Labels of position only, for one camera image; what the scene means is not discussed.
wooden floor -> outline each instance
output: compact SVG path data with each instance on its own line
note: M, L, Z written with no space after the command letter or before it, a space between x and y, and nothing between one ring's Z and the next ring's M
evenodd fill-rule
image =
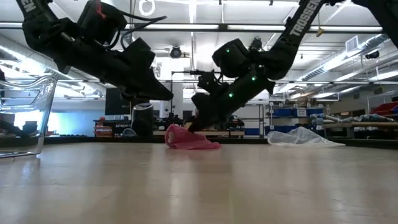
M0 160L1 224L398 223L398 151L66 144Z

laboratory room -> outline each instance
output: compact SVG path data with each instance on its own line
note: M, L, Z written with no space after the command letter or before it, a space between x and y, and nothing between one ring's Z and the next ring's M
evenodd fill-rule
M1 0L1 224L396 224L393 0Z

transparent plastic bin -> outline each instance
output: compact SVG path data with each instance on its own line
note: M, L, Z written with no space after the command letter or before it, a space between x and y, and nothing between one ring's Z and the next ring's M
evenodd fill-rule
M0 81L0 158L40 154L57 79L27 85Z

pink towel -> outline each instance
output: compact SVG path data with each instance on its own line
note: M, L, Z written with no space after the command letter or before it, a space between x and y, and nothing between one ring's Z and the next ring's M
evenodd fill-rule
M174 149L220 149L218 142L210 142L204 135L194 134L186 128L170 125L164 136L166 145Z

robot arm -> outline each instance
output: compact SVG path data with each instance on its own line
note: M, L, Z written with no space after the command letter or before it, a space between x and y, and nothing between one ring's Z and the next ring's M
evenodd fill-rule
M172 99L173 94L156 79L150 67L155 53L141 38L123 52L111 50L127 25L124 16L132 15L89 0L79 21L74 23L55 16L48 5L52 0L17 2L24 15L22 29L28 46L53 59L60 72L66 74L70 67L75 67L118 87L126 98ZM165 19L135 18L150 21L148 24Z
M286 29L267 52L248 50L239 39L224 44L213 54L214 63L223 75L236 78L232 84L221 83L213 74L206 73L199 78L198 86L209 95L197 93L192 101L199 115L189 127L198 131L226 118L243 107L263 90L273 93L275 83L270 80L284 78L293 65L294 58L304 35L309 30L323 4L334 5L342 0L301 0ZM393 43L398 46L398 2L395 0L353 0L367 7L383 27Z

